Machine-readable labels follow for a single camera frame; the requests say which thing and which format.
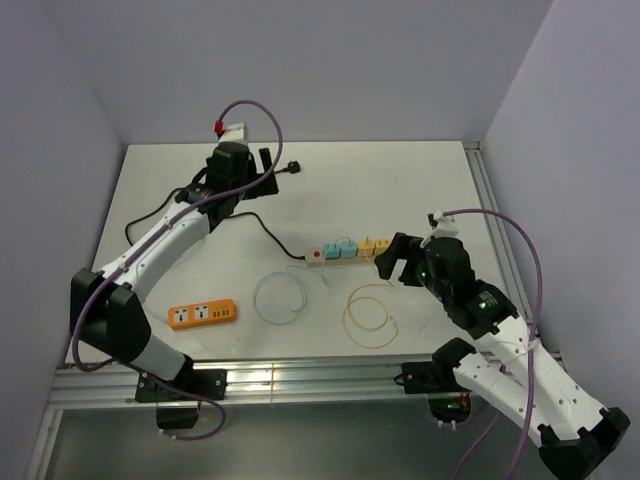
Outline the small teal plug adapter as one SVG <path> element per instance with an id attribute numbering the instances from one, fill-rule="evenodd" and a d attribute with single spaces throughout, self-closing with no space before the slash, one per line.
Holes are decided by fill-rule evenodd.
<path id="1" fill-rule="evenodd" d="M 339 242 L 330 242 L 323 245 L 323 258 L 325 260 L 338 259 L 341 257 L 341 245 Z"/>

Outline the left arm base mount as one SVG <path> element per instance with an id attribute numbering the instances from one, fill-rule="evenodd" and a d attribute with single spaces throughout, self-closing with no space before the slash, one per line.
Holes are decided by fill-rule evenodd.
<path id="1" fill-rule="evenodd" d="M 227 413 L 220 401 L 225 398 L 227 371 L 224 369 L 196 369 L 183 386 L 161 380 L 141 372 L 134 401 L 156 405 L 156 425 L 162 435 L 180 441 L 196 441 L 216 435 L 227 421 Z M 202 407 L 208 405 L 220 414 L 218 425 L 211 431 L 187 435 L 196 426 Z"/>

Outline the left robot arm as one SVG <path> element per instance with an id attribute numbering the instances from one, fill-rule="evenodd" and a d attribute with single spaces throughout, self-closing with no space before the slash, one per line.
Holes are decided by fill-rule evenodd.
<path id="1" fill-rule="evenodd" d="M 244 140 L 220 140 L 205 167 L 182 188 L 164 216 L 137 243 L 96 272 L 78 271 L 71 281 L 70 332 L 75 364 L 79 345 L 158 382 L 172 399 L 202 394 L 204 377 L 188 355 L 153 334 L 143 303 L 157 282 L 193 245 L 213 232 L 244 199 L 277 193 L 274 166 L 262 156 L 262 172 Z"/>

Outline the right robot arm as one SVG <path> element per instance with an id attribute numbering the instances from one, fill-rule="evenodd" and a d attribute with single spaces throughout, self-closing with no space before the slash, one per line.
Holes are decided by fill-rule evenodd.
<path id="1" fill-rule="evenodd" d="M 379 276 L 389 279 L 399 260 L 400 282 L 426 288 L 472 338 L 454 338 L 433 353 L 435 383 L 475 392 L 525 429 L 557 478 L 587 478 L 616 449 L 629 417 L 593 398 L 530 339 L 514 304 L 476 277 L 460 240 L 398 232 L 375 259 Z"/>

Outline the small yellow plug adapter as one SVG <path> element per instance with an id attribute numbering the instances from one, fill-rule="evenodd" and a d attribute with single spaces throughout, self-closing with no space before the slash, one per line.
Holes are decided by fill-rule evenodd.
<path id="1" fill-rule="evenodd" d="M 390 244 L 391 240 L 388 238 L 376 239 L 374 244 L 374 254 L 380 255 L 381 253 L 384 253 Z"/>

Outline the teal charger with cable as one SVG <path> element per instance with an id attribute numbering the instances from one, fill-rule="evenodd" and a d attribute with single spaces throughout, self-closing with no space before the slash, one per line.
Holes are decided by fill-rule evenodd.
<path id="1" fill-rule="evenodd" d="M 343 241 L 339 244 L 340 258 L 350 259 L 357 256 L 358 243 L 355 241 Z"/>

